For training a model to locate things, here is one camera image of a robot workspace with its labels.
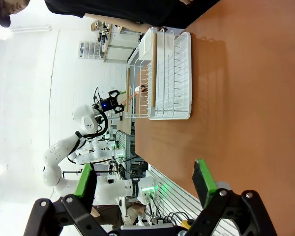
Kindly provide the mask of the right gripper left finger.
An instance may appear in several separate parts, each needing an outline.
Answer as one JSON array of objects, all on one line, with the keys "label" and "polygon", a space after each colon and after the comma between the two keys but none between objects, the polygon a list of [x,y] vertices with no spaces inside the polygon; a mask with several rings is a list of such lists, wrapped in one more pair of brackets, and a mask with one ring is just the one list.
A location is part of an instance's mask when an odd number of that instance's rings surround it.
[{"label": "right gripper left finger", "polygon": [[82,236],[107,236],[108,233],[90,214],[97,184],[93,164],[86,164],[72,194],[52,202],[34,202],[24,231],[25,236],[59,236],[63,227],[73,225]]}]

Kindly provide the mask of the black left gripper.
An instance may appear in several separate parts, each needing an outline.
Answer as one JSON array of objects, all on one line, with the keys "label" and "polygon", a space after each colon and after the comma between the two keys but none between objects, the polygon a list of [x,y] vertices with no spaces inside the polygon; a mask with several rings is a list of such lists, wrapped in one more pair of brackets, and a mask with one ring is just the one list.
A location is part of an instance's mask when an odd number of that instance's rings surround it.
[{"label": "black left gripper", "polygon": [[113,110],[115,114],[122,113],[124,111],[124,105],[118,104],[117,97],[124,94],[125,91],[112,90],[109,92],[109,96],[106,99],[100,99],[100,106],[103,112]]}]

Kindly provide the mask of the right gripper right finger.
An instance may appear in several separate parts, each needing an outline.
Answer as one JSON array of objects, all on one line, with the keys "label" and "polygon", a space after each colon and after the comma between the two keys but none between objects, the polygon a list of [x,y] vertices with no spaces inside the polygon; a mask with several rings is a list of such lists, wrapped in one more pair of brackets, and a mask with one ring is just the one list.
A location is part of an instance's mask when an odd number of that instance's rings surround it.
[{"label": "right gripper right finger", "polygon": [[240,195],[218,188],[205,161],[194,162],[192,180],[203,210],[187,231],[188,236],[210,236],[222,219],[233,222],[240,236],[276,236],[266,207],[255,190]]}]

